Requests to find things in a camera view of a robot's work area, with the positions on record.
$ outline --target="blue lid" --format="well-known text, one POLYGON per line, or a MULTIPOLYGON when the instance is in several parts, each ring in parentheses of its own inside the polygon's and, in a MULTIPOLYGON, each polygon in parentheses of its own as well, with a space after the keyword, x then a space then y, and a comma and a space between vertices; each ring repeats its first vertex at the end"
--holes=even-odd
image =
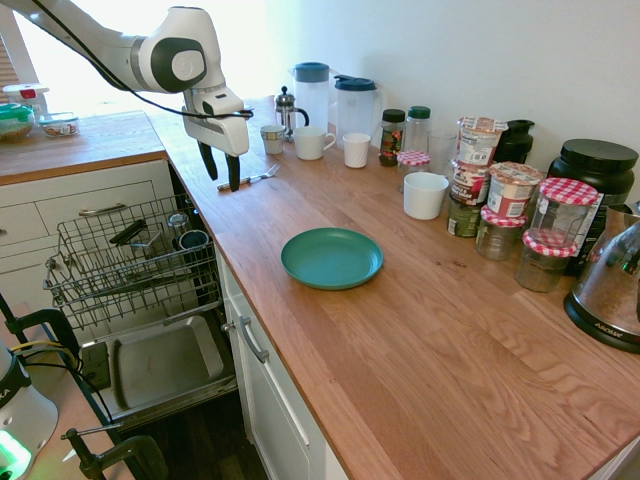
POLYGON ((375 90, 376 84, 368 78, 355 78, 347 75, 336 75, 336 88, 338 90, 350 90, 352 92, 366 92, 375 90))
POLYGON ((303 83, 328 82, 329 65, 319 62, 299 63, 293 67, 293 78, 303 83))

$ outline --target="green light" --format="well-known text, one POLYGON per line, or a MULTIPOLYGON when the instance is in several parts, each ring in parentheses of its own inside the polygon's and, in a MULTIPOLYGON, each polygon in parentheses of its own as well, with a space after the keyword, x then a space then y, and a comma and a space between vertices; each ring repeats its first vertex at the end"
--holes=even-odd
POLYGON ((0 430, 0 475, 11 471, 12 475, 7 480, 20 477, 31 462, 31 452, 13 438, 6 430, 0 430))

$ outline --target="fork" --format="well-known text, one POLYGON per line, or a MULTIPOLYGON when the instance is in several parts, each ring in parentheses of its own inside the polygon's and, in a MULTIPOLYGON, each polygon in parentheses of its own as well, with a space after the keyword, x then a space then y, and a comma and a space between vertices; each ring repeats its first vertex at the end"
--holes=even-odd
MULTIPOLYGON (((276 172, 278 171, 278 169, 280 168, 280 165, 274 165, 273 167, 271 167, 269 169, 269 171, 265 172, 265 173, 261 173, 260 175, 252 175, 251 177, 244 177, 240 179, 240 185, 242 185, 243 183, 251 183, 254 180, 258 180, 259 178, 270 178, 273 177, 276 172)), ((218 191, 220 190, 226 190, 228 188, 230 188, 231 185, 229 185, 228 183, 223 183, 221 185, 218 185, 218 191)))

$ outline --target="white wall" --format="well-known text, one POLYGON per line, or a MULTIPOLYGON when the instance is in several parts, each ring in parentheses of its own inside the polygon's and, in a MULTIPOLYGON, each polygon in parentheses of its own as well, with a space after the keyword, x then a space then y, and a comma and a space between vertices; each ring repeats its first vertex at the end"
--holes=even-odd
POLYGON ((266 3, 274 94, 292 86, 286 69, 319 61, 373 79, 390 107, 431 107, 434 128, 464 115, 532 120, 528 163, 545 171, 571 138, 640 152, 637 0, 266 3))

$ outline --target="checkered jar lid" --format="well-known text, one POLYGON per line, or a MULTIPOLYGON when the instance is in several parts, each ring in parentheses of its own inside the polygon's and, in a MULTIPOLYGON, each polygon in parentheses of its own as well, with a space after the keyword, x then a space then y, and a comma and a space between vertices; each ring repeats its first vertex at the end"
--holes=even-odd
POLYGON ((534 239, 529 233, 529 230, 524 232, 524 235, 522 235, 522 242, 534 252, 540 253, 547 257, 566 258, 570 257, 578 250, 578 244, 575 242, 573 245, 566 248, 550 247, 548 245, 545 245, 544 243, 541 243, 540 241, 534 239))
POLYGON ((547 178, 540 182, 540 193, 565 205, 592 205, 598 199, 595 188, 570 178, 547 178))
POLYGON ((411 167, 418 167, 420 165, 426 165, 431 161, 431 157, 424 152, 418 150, 407 150, 406 152, 398 153, 398 163, 403 165, 409 165, 411 167))
POLYGON ((521 227, 525 223, 527 223, 527 216, 521 215, 519 217, 502 217, 495 212, 492 212, 491 209, 485 205, 480 210, 480 216, 483 220, 489 222, 492 225, 496 225, 498 227, 521 227))

